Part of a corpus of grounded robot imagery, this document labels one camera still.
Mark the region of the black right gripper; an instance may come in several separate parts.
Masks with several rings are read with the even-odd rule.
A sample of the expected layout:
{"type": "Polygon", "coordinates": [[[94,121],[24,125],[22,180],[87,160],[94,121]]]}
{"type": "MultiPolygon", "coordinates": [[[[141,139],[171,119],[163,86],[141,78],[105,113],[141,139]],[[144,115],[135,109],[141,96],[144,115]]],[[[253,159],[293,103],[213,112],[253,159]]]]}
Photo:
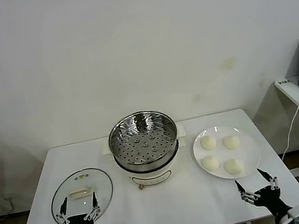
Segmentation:
{"type": "Polygon", "coordinates": [[[266,207],[274,217],[287,214],[290,207],[280,198],[280,189],[278,188],[277,177],[271,176],[266,171],[257,169],[258,172],[266,179],[270,185],[263,187],[257,192],[251,193],[246,191],[239,182],[235,180],[235,185],[241,195],[241,199],[246,203],[254,204],[257,207],[266,207]]]}

